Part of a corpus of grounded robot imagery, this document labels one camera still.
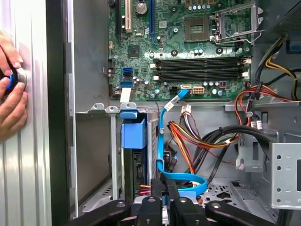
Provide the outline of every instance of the silver metal frame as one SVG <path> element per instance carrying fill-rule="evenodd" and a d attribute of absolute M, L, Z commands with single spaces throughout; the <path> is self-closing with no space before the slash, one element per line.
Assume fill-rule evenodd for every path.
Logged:
<path fill-rule="evenodd" d="M 0 145 L 0 225 L 50 226 L 45 1 L 0 0 L 0 29 L 24 60 L 29 97 L 26 126 Z"/>

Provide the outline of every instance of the chip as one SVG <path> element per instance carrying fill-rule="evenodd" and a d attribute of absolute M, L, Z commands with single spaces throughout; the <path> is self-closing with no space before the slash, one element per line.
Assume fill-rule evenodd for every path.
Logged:
<path fill-rule="evenodd" d="M 139 58 L 140 46 L 138 46 L 138 45 L 128 46 L 127 52 L 128 52 L 129 58 Z"/>
<path fill-rule="evenodd" d="M 209 39 L 208 18 L 186 18 L 185 19 L 185 40 L 204 41 Z"/>

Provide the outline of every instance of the cable tie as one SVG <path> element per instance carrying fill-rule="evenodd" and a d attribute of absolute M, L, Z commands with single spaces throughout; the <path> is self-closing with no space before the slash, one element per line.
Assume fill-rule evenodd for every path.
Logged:
<path fill-rule="evenodd" d="M 222 133 L 223 136 L 225 135 L 224 131 L 222 130 L 222 127 L 219 127 L 218 130 Z"/>
<path fill-rule="evenodd" d="M 245 118 L 253 117 L 253 112 L 246 112 L 245 113 Z"/>
<path fill-rule="evenodd" d="M 262 85 L 263 85 L 263 82 L 261 81 L 261 82 L 259 82 L 259 84 L 256 87 L 256 90 L 254 92 L 254 96 L 255 96 L 256 100 L 259 100 L 259 98 L 260 98 L 260 90 L 262 88 Z"/>

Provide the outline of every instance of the power connector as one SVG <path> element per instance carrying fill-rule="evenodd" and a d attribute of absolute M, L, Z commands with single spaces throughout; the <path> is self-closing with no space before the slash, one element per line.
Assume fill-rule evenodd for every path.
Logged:
<path fill-rule="evenodd" d="M 182 106 L 180 116 L 182 116 L 185 112 L 191 113 L 191 105 Z"/>

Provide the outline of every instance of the label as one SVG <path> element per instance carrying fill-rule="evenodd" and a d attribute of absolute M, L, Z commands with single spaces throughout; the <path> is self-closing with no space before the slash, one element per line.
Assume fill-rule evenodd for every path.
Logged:
<path fill-rule="evenodd" d="M 120 102 L 127 103 L 130 101 L 132 88 L 122 88 Z"/>

